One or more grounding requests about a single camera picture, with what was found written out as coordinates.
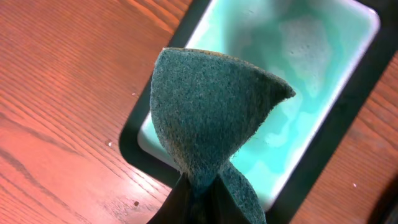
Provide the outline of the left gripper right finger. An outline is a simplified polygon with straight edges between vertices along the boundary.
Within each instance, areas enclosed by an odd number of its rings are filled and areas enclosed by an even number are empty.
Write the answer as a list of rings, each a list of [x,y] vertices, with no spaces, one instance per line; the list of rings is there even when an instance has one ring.
[[[211,185],[211,221],[215,224],[249,224],[220,176]]]

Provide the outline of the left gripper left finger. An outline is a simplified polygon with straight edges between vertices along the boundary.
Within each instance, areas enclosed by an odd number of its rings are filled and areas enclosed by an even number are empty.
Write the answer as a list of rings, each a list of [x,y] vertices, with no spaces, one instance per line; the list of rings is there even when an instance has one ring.
[[[147,224],[183,224],[188,218],[192,190],[186,174],[182,174],[158,212]]]

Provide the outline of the green scouring sponge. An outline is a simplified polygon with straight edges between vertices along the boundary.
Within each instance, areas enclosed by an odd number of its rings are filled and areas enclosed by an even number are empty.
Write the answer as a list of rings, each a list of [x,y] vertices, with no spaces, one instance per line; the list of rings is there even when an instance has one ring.
[[[238,58],[167,47],[151,80],[150,112],[162,147],[186,174],[192,197],[186,223],[211,221],[211,185],[223,180],[249,223],[265,223],[252,185],[230,157],[271,110],[295,95],[283,79]]]

